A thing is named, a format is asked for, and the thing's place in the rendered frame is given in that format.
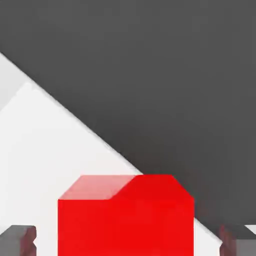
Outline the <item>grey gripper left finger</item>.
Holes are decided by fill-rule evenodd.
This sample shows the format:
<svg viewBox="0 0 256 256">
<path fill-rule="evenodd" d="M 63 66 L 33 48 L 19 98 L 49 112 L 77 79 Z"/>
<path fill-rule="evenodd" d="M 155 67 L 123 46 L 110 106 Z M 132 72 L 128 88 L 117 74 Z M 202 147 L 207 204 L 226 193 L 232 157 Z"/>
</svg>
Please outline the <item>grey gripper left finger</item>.
<svg viewBox="0 0 256 256">
<path fill-rule="evenodd" d="M 11 225 L 0 232 L 0 256 L 37 256 L 34 225 Z"/>
</svg>

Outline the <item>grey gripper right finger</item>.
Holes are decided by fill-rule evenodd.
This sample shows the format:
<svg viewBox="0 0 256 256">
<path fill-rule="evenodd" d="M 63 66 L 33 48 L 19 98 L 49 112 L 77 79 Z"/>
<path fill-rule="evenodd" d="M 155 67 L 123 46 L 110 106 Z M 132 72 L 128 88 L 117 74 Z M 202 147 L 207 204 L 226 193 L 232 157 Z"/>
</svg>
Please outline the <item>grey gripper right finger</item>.
<svg viewBox="0 0 256 256">
<path fill-rule="evenodd" d="M 241 229 L 243 236 L 237 236 L 236 227 L 219 227 L 219 256 L 256 256 L 256 234 L 247 227 Z"/>
</svg>

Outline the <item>small red cube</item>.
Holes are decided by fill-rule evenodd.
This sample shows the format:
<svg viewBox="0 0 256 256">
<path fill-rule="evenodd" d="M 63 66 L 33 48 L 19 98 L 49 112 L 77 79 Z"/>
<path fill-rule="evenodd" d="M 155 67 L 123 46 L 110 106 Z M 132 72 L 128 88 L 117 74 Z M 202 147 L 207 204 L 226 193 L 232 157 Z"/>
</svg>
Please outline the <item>small red cube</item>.
<svg viewBox="0 0 256 256">
<path fill-rule="evenodd" d="M 194 199 L 169 174 L 83 175 L 57 217 L 57 256 L 194 256 Z"/>
</svg>

